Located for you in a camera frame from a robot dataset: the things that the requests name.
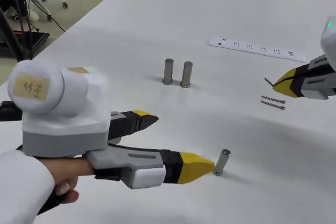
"table surface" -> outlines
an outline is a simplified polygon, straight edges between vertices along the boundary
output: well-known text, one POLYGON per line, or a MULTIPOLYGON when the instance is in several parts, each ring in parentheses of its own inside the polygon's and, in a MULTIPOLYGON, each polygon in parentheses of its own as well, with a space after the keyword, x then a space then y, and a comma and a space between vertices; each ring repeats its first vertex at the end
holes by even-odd
MULTIPOLYGON (((216 161, 232 151, 223 177, 187 185, 130 190, 82 178, 76 204, 36 219, 59 223, 334 223, 336 99, 285 98, 276 81, 298 62, 210 47, 211 35, 322 54, 329 0, 104 0, 36 60, 97 66, 111 81, 111 110, 160 117, 124 145, 198 153, 216 161), (175 60, 175 85, 164 86, 164 60, 175 60), (194 63, 192 86, 178 81, 194 63), (281 111, 261 95, 286 99, 281 111)), ((0 98, 8 99, 6 85, 0 98)), ((0 124, 0 150, 21 142, 19 122, 0 124)))

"metal rod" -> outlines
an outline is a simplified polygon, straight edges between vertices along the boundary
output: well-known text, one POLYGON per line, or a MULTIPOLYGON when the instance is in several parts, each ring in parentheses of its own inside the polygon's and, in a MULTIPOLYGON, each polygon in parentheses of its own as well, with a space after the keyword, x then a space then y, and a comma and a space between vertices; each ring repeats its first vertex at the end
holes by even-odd
POLYGON ((270 84, 272 87, 274 87, 274 84, 271 83, 267 78, 264 78, 264 80, 265 80, 268 84, 270 84))
POLYGON ((173 83, 173 59, 166 59, 164 63, 164 77, 162 83, 165 85, 171 85, 173 83))
POLYGON ((272 106, 272 107, 277 108, 277 109, 285 110, 284 106, 278 106, 278 105, 275 105, 273 103, 269 103, 269 102, 265 102, 265 101, 261 101, 261 103, 272 106))
POLYGON ((180 83, 180 86, 182 88, 186 89, 190 87, 190 78, 192 70, 193 70, 193 63, 190 61, 186 61, 184 63, 182 81, 180 83))
POLYGON ((224 172, 224 167, 231 156, 231 151, 223 149, 219 155, 219 159, 215 165, 214 174, 220 176, 224 172))
POLYGON ((266 95, 262 95, 261 97, 266 99, 266 100, 273 101, 273 102, 278 102, 278 103, 282 103, 282 104, 286 103, 285 100, 278 100, 278 99, 275 99, 275 98, 272 98, 272 97, 267 97, 266 95))

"finger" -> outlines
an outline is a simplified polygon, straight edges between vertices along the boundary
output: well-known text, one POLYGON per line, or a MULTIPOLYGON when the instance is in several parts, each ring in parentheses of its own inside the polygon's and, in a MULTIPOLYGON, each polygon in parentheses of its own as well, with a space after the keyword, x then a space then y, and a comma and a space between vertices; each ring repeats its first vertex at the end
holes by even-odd
POLYGON ((69 179, 67 182, 70 185, 70 190, 74 190, 75 187, 77 186, 78 177, 74 177, 72 179, 69 179))
POLYGON ((55 194, 58 196, 66 194, 68 191, 70 191, 70 185, 67 182, 55 186, 54 189, 55 194))
POLYGON ((72 179, 66 180, 58 185, 55 186, 55 193, 57 195, 63 195, 66 194, 70 190, 74 190, 74 188, 77 186, 78 177, 74 177, 72 179))
POLYGON ((52 174, 55 185, 78 176, 93 175, 93 168, 83 157, 40 159, 52 174))
POLYGON ((76 190, 70 190, 62 204, 74 203, 78 200, 79 193, 76 190))

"metal cylinder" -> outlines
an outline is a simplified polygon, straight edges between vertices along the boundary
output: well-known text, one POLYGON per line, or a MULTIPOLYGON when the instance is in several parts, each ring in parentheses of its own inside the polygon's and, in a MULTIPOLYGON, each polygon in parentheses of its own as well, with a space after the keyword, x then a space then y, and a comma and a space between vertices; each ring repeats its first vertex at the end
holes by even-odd
POLYGON ((231 151, 228 149, 223 149, 219 155, 219 159, 215 165, 214 174, 220 176, 224 172, 224 167, 231 156, 231 151))
POLYGON ((182 81, 180 83, 182 88, 186 89, 190 87, 190 78, 192 70, 193 70, 193 63, 190 61, 186 61, 184 63, 182 81))
POLYGON ((162 83, 165 85, 171 85, 173 83, 173 59, 166 59, 164 63, 164 77, 162 83))

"electrical outlet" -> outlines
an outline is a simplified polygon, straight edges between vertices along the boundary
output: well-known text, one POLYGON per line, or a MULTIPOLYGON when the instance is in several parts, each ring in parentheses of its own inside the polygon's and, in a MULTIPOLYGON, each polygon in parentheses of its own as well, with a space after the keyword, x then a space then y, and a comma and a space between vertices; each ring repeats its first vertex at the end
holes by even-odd
POLYGON ((243 41, 232 40, 227 38, 223 39, 215 36, 209 39, 208 45, 238 51, 251 52, 254 54, 277 57, 282 59, 295 60, 300 62, 306 61, 306 55, 298 51, 280 49, 278 47, 269 47, 265 45, 262 46, 260 44, 258 45, 254 43, 246 43, 243 41))

